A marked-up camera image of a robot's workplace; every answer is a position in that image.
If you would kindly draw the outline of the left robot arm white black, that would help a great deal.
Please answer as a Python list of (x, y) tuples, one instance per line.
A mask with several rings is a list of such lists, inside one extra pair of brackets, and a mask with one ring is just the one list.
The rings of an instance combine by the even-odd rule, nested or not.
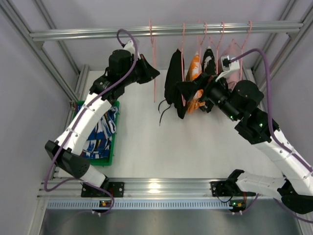
[(109, 178), (82, 157), (83, 146), (101, 117), (124, 94), (128, 85), (148, 83), (159, 74), (138, 52), (135, 40), (129, 40), (122, 49), (113, 51), (104, 75), (93, 82), (75, 118), (55, 141), (45, 144), (45, 150), (56, 166), (72, 179), (106, 191)]

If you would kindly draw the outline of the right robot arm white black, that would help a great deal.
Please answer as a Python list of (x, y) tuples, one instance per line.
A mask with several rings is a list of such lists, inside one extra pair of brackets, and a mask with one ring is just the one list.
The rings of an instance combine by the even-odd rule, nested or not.
[(298, 214), (313, 211), (313, 170), (288, 143), (277, 122), (258, 105), (264, 98), (256, 84), (239, 81), (230, 90), (225, 78), (202, 73), (193, 81), (178, 82), (177, 89), (190, 101), (198, 91), (200, 101), (218, 107), (237, 122), (235, 130), (252, 146), (263, 152), (282, 172), (282, 178), (259, 176), (236, 169), (217, 188), (232, 196), (258, 193), (272, 197)]

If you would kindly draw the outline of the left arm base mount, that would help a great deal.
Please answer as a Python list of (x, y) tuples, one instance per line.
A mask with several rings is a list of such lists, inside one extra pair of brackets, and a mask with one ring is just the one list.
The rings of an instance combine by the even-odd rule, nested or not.
[[(113, 197), (122, 198), (124, 196), (124, 186), (125, 186), (124, 182), (109, 182), (106, 191), (108, 191)], [(109, 197), (109, 195), (83, 183), (81, 197), (83, 198)]]

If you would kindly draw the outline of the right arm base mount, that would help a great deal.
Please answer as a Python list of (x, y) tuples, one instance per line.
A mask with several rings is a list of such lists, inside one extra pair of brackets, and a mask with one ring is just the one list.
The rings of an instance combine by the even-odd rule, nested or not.
[(239, 187), (230, 181), (213, 181), (210, 183), (213, 196), (216, 197), (230, 197), (243, 196), (244, 192)]

